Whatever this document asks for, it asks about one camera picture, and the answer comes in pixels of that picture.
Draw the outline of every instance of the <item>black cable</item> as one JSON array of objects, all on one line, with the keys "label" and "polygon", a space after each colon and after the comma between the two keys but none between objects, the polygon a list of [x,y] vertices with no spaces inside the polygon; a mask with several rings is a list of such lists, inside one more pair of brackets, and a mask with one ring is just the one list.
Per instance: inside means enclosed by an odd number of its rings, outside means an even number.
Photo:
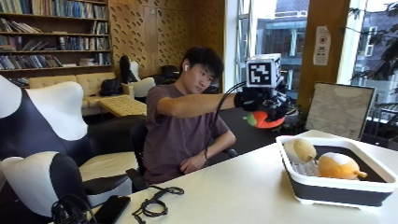
[{"label": "black cable", "polygon": [[[210,130],[214,128],[215,126],[215,121],[217,121],[217,118],[218,118],[218,113],[219,113],[219,110],[221,110],[221,107],[222,107],[222,104],[223,104],[223,101],[226,99],[226,97],[229,96],[229,94],[239,87],[242,87],[243,85],[246,85],[246,82],[239,82],[238,84],[235,84],[235,86],[233,86],[226,92],[225,94],[222,95],[221,97],[221,100],[219,100],[219,103],[218,103],[218,106],[217,106],[217,109],[215,109],[215,115],[213,117],[213,122],[210,124]],[[207,160],[207,150],[209,150],[209,146],[210,146],[210,142],[211,142],[211,136],[209,136],[209,141],[207,141],[207,145],[206,145],[206,148],[203,149],[203,158]]]},{"label": "black cable", "polygon": [[[152,199],[145,199],[145,201],[141,203],[141,206],[136,212],[132,213],[132,216],[137,219],[140,224],[145,224],[146,222],[141,219],[140,214],[146,215],[148,217],[160,217],[165,216],[168,213],[168,207],[165,203],[161,201],[161,196],[165,193],[172,193],[172,194],[183,194],[183,189],[177,188],[177,187],[170,187],[170,188],[161,188],[158,186],[148,186],[149,188],[158,189],[160,191],[153,195]],[[162,211],[161,212],[153,212],[146,209],[149,204],[157,204],[161,206]]]}]

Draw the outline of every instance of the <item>black bag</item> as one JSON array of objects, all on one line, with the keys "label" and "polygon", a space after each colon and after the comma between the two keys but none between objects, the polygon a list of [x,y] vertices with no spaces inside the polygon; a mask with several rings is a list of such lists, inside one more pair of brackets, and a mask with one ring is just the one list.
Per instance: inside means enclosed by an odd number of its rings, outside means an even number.
[{"label": "black bag", "polygon": [[106,79],[102,81],[100,95],[110,96],[122,93],[122,84],[121,81],[116,78]]},{"label": "black bag", "polygon": [[52,205],[50,214],[54,224],[98,223],[86,201],[74,194],[68,194]]}]

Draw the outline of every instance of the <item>man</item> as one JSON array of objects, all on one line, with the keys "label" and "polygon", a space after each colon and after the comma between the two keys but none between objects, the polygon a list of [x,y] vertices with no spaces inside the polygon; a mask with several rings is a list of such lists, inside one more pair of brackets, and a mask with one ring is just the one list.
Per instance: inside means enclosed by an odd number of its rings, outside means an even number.
[{"label": "man", "polygon": [[[148,184],[161,183],[201,169],[206,160],[234,142],[235,136],[215,110],[223,94],[201,94],[223,71],[215,52],[193,47],[185,52],[176,83],[154,87],[146,96],[146,129],[142,164]],[[257,96],[230,94],[221,109],[258,104]]]}]

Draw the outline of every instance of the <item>cushion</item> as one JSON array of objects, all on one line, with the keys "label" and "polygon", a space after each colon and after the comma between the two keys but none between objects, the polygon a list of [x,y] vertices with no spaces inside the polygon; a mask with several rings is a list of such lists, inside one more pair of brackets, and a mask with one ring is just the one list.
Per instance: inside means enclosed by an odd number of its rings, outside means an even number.
[{"label": "cushion", "polygon": [[77,82],[84,88],[84,96],[98,95],[101,84],[105,79],[114,78],[114,73],[80,74],[76,75]]},{"label": "cushion", "polygon": [[37,89],[66,81],[76,82],[77,80],[74,76],[30,77],[28,79],[28,87],[30,89]]}]

